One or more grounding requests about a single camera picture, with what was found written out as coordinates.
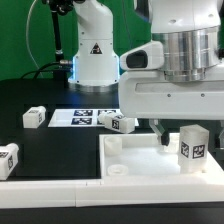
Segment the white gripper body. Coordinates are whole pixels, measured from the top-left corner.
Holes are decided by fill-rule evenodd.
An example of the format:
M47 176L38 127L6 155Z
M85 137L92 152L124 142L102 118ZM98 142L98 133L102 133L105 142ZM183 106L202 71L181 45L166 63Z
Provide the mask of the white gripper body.
M156 71L128 71L118 87L119 107L130 118L224 120L224 68L206 78L171 83Z

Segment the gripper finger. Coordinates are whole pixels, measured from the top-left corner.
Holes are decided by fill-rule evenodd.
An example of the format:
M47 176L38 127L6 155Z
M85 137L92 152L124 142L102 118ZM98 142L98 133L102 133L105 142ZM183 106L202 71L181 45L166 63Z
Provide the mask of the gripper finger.
M150 119L149 126L154 131L154 133L158 136L159 142L163 146L168 146L170 142L169 132L164 129L161 122L158 119Z
M220 121L221 131L219 133L219 148L224 149L224 120Z

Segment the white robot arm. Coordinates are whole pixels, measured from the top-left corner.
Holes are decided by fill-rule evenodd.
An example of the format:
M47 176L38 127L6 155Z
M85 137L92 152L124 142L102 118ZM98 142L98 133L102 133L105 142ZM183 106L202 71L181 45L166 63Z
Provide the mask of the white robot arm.
M79 49L69 85L118 86L129 118L224 120L224 0L133 0L150 41L121 56L112 47L112 13L97 0L74 0Z

